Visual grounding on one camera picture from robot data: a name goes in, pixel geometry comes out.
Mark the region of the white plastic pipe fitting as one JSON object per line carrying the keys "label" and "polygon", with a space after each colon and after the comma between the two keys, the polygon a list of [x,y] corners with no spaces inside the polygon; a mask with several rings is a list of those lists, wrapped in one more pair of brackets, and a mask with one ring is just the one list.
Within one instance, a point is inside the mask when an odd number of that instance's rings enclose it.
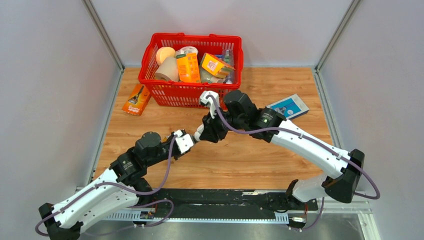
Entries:
{"label": "white plastic pipe fitting", "polygon": [[201,137],[201,134],[203,133],[203,131],[204,131],[204,125],[203,124],[201,124],[198,128],[197,128],[197,130],[195,131],[195,133],[194,133],[194,135],[193,135],[193,137],[194,137],[194,139],[196,140],[196,142],[200,142],[201,140],[200,140],[200,137]]}

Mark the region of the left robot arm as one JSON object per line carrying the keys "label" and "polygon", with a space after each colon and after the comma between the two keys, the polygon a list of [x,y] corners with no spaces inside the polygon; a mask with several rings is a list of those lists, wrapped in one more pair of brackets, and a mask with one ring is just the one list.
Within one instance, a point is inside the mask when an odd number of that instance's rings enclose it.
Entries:
{"label": "left robot arm", "polygon": [[166,140],[156,132],[146,132],[87,186],[59,203],[43,204],[38,209],[41,221],[35,232],[51,240],[77,240],[119,210],[149,206],[160,188],[151,189],[144,179],[148,167],[162,161],[170,164],[172,158],[188,153],[195,144],[184,130],[172,132]]}

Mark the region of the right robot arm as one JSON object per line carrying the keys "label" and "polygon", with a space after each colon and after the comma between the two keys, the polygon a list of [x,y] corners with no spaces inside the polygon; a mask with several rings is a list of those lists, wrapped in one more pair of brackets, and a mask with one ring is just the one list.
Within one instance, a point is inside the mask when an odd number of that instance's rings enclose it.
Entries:
{"label": "right robot arm", "polygon": [[240,90],[224,96],[226,110],[220,107],[219,95],[213,91],[204,91],[199,103],[209,107],[209,113],[202,119],[199,140],[217,143],[228,131],[247,134],[289,149],[323,171],[322,175],[290,183],[285,195],[289,208],[296,210],[305,202],[322,197],[346,204],[352,202],[363,175],[365,155],[362,151],[332,146],[303,131],[281,113],[268,107],[257,108]]}

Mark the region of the red plastic shopping basket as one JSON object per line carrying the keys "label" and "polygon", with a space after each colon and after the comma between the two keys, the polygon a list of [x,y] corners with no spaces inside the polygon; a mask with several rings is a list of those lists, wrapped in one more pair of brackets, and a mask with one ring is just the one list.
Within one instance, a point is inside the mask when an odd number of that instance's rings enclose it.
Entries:
{"label": "red plastic shopping basket", "polygon": [[154,33],[146,47],[139,83],[160,106],[199,108],[204,91],[219,102],[242,83],[242,39],[235,35]]}

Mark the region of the orange yellow tilted box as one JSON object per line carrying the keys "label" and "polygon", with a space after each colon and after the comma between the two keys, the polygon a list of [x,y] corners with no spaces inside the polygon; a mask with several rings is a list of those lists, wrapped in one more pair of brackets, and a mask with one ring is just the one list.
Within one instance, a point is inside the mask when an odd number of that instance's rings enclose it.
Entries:
{"label": "orange yellow tilted box", "polygon": [[204,53],[200,66],[214,77],[221,79],[235,71],[233,66],[210,53]]}

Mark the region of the orange tall box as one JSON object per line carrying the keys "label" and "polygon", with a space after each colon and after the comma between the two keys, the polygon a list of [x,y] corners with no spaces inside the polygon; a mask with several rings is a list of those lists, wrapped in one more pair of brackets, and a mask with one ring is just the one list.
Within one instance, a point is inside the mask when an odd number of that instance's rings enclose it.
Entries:
{"label": "orange tall box", "polygon": [[179,80],[184,83],[201,83],[197,54],[181,54],[176,56]]}

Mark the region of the beige paper roll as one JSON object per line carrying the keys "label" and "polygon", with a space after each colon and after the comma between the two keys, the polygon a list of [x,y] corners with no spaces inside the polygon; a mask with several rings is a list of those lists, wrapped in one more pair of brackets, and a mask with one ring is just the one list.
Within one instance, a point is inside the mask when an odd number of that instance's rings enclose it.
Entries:
{"label": "beige paper roll", "polygon": [[155,71],[154,78],[167,82],[179,82],[177,59],[175,57],[167,57]]}

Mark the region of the clear plastic bottle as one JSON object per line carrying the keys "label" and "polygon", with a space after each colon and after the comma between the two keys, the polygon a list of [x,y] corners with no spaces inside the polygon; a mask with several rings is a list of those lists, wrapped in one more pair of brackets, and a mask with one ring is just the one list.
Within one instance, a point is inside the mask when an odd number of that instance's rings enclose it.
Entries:
{"label": "clear plastic bottle", "polygon": [[[224,49],[222,51],[222,60],[228,65],[234,67],[234,54],[232,49]],[[230,73],[226,76],[224,83],[225,84],[233,84],[234,82],[235,71],[231,70]]]}

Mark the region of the blue white razor box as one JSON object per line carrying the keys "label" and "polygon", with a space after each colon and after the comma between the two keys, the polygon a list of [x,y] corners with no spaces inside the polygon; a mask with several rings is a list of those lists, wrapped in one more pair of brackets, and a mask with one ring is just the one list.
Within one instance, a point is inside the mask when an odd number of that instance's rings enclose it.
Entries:
{"label": "blue white razor box", "polygon": [[310,110],[298,94],[293,94],[266,107],[283,114],[288,120],[300,117]]}

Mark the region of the orange razor box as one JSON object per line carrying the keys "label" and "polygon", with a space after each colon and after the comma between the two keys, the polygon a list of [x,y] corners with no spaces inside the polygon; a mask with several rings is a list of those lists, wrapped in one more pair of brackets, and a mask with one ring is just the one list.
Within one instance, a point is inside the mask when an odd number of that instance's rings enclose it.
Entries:
{"label": "orange razor box", "polygon": [[125,101],[122,111],[130,115],[141,116],[150,99],[149,90],[145,85],[139,83],[134,87],[128,100]]}

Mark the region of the white tape roll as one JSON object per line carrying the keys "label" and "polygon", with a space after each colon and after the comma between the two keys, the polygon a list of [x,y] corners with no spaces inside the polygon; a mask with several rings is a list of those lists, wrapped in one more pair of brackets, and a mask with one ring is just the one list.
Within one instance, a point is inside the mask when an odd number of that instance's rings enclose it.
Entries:
{"label": "white tape roll", "polygon": [[179,50],[177,50],[175,52],[175,55],[187,55],[187,54],[191,54],[191,53],[195,53],[196,55],[199,54],[199,50],[194,47],[194,46],[184,46],[182,48],[180,48]]}

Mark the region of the orange round sponge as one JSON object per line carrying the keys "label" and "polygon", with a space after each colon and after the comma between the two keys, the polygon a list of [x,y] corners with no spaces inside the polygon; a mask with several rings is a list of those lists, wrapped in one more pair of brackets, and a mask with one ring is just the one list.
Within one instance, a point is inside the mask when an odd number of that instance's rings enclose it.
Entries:
{"label": "orange round sponge", "polygon": [[155,58],[156,63],[160,66],[166,58],[172,57],[174,58],[176,55],[176,50],[169,46],[163,46],[159,48],[156,52]]}

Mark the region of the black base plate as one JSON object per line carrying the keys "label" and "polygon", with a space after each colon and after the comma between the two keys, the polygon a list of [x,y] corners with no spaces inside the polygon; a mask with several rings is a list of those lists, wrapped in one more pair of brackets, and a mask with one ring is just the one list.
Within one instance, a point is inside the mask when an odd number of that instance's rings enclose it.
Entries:
{"label": "black base plate", "polygon": [[268,220],[276,213],[318,210],[315,199],[297,202],[284,190],[163,188],[143,196],[140,204],[155,201],[160,201],[153,207],[158,217],[172,210],[170,216],[175,219]]}

